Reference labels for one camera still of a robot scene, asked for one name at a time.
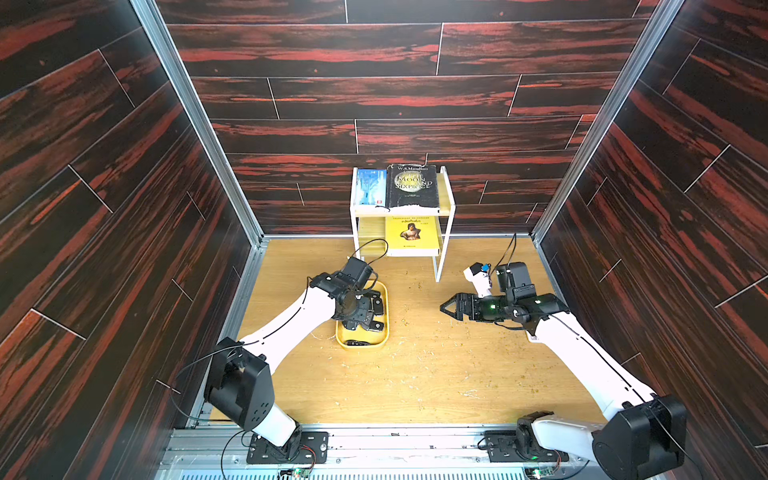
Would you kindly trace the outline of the yellow storage tray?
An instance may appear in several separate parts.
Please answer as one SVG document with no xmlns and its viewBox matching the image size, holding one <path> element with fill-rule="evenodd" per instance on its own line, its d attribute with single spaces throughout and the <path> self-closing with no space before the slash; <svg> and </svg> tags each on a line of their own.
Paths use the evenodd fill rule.
<svg viewBox="0 0 768 480">
<path fill-rule="evenodd" d="M 389 301 L 383 283 L 369 281 L 350 317 L 336 325 L 337 343 L 346 350 L 380 349 L 390 337 Z"/>
</svg>

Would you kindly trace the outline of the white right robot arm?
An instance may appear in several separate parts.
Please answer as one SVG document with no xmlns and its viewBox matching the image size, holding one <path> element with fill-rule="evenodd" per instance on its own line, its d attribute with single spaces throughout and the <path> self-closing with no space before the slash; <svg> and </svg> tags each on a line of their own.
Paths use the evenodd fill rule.
<svg viewBox="0 0 768 480">
<path fill-rule="evenodd" d="M 490 431 L 482 441 L 489 458 L 543 461 L 556 467 L 571 457 L 599 466 L 611 479 L 648 479 L 685 462 L 687 410 L 661 397 L 620 365 L 553 294 L 539 295 L 522 262 L 497 267 L 474 263 L 464 271 L 475 290 L 440 306 L 459 321 L 513 324 L 532 343 L 548 347 L 586 388 L 604 423 L 565 420 L 551 411 L 518 419 L 514 430 Z"/>
</svg>

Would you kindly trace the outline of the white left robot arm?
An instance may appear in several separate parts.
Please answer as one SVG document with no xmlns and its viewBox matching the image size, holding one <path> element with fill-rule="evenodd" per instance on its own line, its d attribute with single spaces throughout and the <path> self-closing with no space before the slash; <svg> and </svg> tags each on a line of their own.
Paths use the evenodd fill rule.
<svg viewBox="0 0 768 480">
<path fill-rule="evenodd" d="M 381 293 L 369 278 L 368 263 L 351 257 L 344 268 L 308 279 L 300 297 L 280 315 L 239 341 L 224 338 L 213 352 L 205 401 L 266 442 L 277 462 L 292 462 L 302 446 L 301 424 L 276 405 L 272 375 L 280 363 L 318 326 L 334 320 L 344 333 L 385 330 Z"/>
</svg>

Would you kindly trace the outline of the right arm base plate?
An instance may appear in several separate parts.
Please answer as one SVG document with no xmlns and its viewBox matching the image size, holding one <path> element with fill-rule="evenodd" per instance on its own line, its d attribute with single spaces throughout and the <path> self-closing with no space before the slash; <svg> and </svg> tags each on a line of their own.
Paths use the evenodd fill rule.
<svg viewBox="0 0 768 480">
<path fill-rule="evenodd" d="M 569 455 L 542 447 L 528 430 L 485 431 L 477 448 L 488 454 L 491 463 L 550 462 L 569 460 Z"/>
</svg>

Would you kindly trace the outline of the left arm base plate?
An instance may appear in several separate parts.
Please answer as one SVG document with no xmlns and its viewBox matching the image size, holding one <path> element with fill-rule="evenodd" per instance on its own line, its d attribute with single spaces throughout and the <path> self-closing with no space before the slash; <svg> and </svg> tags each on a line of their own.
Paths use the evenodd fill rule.
<svg viewBox="0 0 768 480">
<path fill-rule="evenodd" d="M 294 433 L 284 446 L 276 446 L 266 438 L 254 434 L 248 447 L 248 465 L 271 464 L 325 464 L 328 454 L 329 433 L 301 431 Z"/>
</svg>

